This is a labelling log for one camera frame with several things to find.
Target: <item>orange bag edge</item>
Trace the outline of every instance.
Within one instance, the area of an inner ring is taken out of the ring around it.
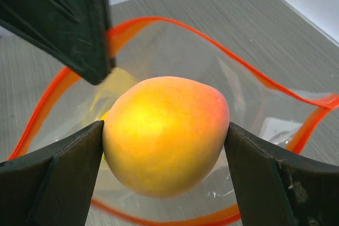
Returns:
[[[317,106],[317,109],[309,116],[309,118],[305,121],[303,126],[297,132],[297,134],[293,137],[292,141],[288,144],[287,149],[293,151],[295,153],[300,153],[307,143],[308,138],[314,131],[317,124],[332,110],[339,107],[339,95],[332,94],[328,97],[323,97],[319,100],[312,101],[302,98],[301,96],[295,94],[291,90],[285,88],[284,86],[274,82],[263,73],[252,67],[250,64],[242,60],[240,57],[236,56],[234,53],[223,47],[221,44],[216,42],[215,40],[209,38],[205,34],[200,31],[187,26],[186,24],[172,20],[165,17],[156,17],[156,16],[148,16],[148,17],[139,17],[126,22],[123,22],[117,25],[114,28],[108,30],[108,39],[110,41],[111,46],[111,56],[120,51],[126,43],[128,43],[140,30],[149,24],[157,21],[169,22],[175,25],[178,25],[184,29],[187,29],[205,40],[212,43],[214,46],[223,51],[226,55],[239,62],[241,65],[246,67],[252,74],[266,87],[270,89],[275,89],[281,91],[295,99],[298,99],[302,102]],[[33,140],[34,136],[38,133],[42,123],[48,116],[50,110],[53,105],[58,101],[63,92],[68,90],[72,85],[74,85],[81,78],[71,71],[69,68],[65,67],[62,69],[54,80],[50,83],[46,91],[44,92],[41,100],[37,104],[37,107],[34,109],[33,114],[17,144],[14,151],[9,157],[9,160],[14,159],[18,156],[24,155],[28,151],[28,147]],[[230,224],[240,219],[239,209],[237,204],[234,204],[230,207],[222,209],[216,213],[212,213],[206,216],[202,216],[199,218],[194,218],[190,220],[177,221],[177,222],[153,222],[147,221],[144,219],[136,218],[133,216],[129,216],[124,214],[118,210],[114,210],[102,202],[92,199],[92,204],[94,206],[99,207],[100,209],[111,213],[112,215],[122,218],[124,220],[134,222],[136,224],[148,225],[148,226],[217,226],[217,225],[225,225]]]

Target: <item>apricot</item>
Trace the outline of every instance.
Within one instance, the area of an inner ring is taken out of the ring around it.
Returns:
[[[132,191],[155,198],[179,196],[204,180],[229,126],[222,93],[168,76],[139,82],[105,117],[103,147],[112,173]]]

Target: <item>plastic bag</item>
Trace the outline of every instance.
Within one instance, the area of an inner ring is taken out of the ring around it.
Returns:
[[[130,87],[157,76],[178,76],[215,87],[228,101],[232,122],[296,153],[321,119],[339,106],[336,94],[292,91],[275,83],[177,21],[142,17],[111,29],[108,37],[117,62],[109,77],[92,86],[64,68],[43,94],[10,159],[101,119]],[[224,150],[198,187],[167,200],[126,189],[102,160],[92,204],[112,218],[138,225],[225,225],[240,219]]]

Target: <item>gray table surface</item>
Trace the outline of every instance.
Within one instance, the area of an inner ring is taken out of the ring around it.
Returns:
[[[112,6],[111,11],[115,24],[144,15],[180,20],[284,86],[339,93],[339,48],[281,0],[130,0]],[[61,64],[18,37],[0,39],[0,160],[15,146],[60,68]],[[338,123],[338,112],[330,114],[302,154],[339,165]],[[86,225],[129,224],[91,208]]]

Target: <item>yellow peach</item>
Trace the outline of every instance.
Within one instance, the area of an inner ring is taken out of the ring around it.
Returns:
[[[127,188],[149,197],[175,197],[213,169],[228,126],[228,104],[215,88],[178,77],[151,78],[109,110],[104,154]]]

